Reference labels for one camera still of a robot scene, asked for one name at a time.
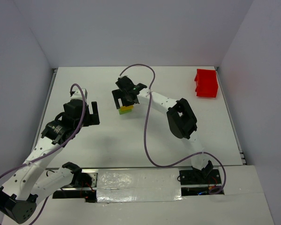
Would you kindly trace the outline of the yellow long wood block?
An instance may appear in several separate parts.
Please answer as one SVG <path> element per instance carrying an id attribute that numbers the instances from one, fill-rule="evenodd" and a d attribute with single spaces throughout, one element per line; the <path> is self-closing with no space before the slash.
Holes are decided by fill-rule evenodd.
<path id="1" fill-rule="evenodd" d="M 120 108 L 120 110 L 122 111 L 128 111 L 128 110 L 132 110 L 133 109 L 133 105 L 130 105 L 130 106 L 122 106 Z"/>

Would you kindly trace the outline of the red plastic bin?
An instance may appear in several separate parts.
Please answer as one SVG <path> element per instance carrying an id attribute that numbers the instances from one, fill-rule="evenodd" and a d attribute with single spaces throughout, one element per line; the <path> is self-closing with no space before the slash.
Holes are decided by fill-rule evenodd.
<path id="1" fill-rule="evenodd" d="M 215 70 L 197 69 L 194 78 L 196 96 L 201 98 L 216 98 L 218 82 Z"/>

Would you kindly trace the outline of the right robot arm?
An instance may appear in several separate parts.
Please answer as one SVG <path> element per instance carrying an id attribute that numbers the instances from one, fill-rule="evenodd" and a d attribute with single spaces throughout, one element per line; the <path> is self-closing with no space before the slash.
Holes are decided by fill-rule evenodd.
<path id="1" fill-rule="evenodd" d="M 134 84 L 127 76 L 119 77 L 116 85 L 118 89 L 113 90 L 112 95 L 118 110 L 123 110 L 124 107 L 130 107 L 135 104 L 148 106 L 143 141 L 145 153 L 151 164 L 159 168 L 168 168 L 191 159 L 193 175 L 190 179 L 198 184 L 207 182 L 208 176 L 213 170 L 213 164 L 203 155 L 204 148 L 196 134 L 197 118 L 188 101 L 184 98 L 175 100 L 165 97 L 152 91 L 142 83 Z M 170 165 L 158 165 L 152 160 L 147 148 L 147 126 L 151 108 L 166 115 L 171 133 L 178 139 L 186 140 L 187 146 L 194 150 L 193 154 Z"/>

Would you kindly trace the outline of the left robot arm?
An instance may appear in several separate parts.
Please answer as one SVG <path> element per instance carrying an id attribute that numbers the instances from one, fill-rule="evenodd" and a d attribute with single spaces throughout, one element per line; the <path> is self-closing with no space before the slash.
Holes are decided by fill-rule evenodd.
<path id="1" fill-rule="evenodd" d="M 25 162 L 9 170 L 12 177 L 0 186 L 0 211 L 18 224 L 31 218 L 42 201 L 64 186 L 89 186 L 92 178 L 78 165 L 67 162 L 40 180 L 48 164 L 63 150 L 82 127 L 100 123 L 97 103 L 89 106 L 80 99 L 63 105 L 64 111 L 49 122 Z"/>

